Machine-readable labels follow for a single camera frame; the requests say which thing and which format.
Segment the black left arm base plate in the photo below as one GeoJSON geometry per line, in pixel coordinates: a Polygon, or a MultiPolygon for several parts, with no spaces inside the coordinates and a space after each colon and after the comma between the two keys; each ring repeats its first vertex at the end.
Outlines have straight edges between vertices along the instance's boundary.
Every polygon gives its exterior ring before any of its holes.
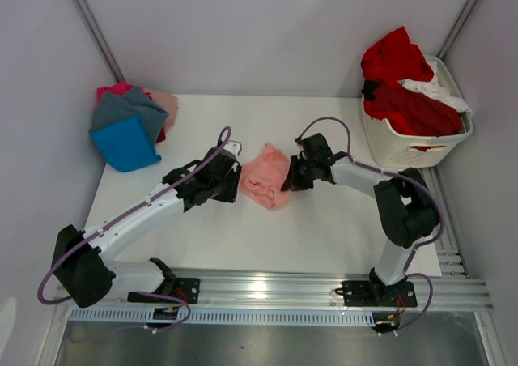
{"type": "Polygon", "coordinates": [[[127,300],[130,303],[165,303],[175,298],[187,304],[197,304],[200,295],[201,280],[198,278],[165,279],[150,295],[143,292],[130,292],[127,300]]]}

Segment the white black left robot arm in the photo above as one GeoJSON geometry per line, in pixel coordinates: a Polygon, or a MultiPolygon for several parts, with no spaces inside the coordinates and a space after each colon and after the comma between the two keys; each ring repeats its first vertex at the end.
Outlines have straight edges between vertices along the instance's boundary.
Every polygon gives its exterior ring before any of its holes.
{"type": "Polygon", "coordinates": [[[103,298],[123,297],[133,303],[159,303],[177,296],[184,280],[158,258],[121,262],[117,256],[164,220],[183,215],[209,200],[236,200],[241,144],[230,141],[211,148],[203,160],[175,168],[144,198],[119,215],[78,230],[73,225],[57,236],[54,275],[80,308],[103,298]]]}

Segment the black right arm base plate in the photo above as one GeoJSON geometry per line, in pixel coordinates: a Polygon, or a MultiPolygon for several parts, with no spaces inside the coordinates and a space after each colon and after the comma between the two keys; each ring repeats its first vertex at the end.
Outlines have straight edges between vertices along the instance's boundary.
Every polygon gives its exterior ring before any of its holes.
{"type": "Polygon", "coordinates": [[[342,297],[347,307],[418,306],[414,285],[407,278],[393,285],[371,280],[346,280],[333,292],[342,297]]]}

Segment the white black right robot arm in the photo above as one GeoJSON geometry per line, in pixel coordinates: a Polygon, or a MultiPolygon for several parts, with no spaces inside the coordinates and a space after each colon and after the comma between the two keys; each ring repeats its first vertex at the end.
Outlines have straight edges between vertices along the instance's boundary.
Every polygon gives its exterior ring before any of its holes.
{"type": "Polygon", "coordinates": [[[352,188],[376,201],[387,241],[381,258],[369,273],[368,294],[377,304],[397,296],[397,286],[408,278],[406,271],[421,239],[439,225],[439,210],[420,172],[415,168],[391,174],[362,164],[345,152],[334,153],[324,135],[295,140],[300,153],[290,158],[282,191],[305,191],[314,182],[352,188]]]}

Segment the salmon pink t shirt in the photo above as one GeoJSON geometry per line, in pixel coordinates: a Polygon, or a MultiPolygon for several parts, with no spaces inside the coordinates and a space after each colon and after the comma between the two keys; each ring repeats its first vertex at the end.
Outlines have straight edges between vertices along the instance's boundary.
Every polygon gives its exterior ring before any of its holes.
{"type": "Polygon", "coordinates": [[[267,210],[279,210],[291,197],[290,191],[282,191],[289,167],[290,160],[267,143],[258,157],[242,165],[240,192],[267,210]]]}

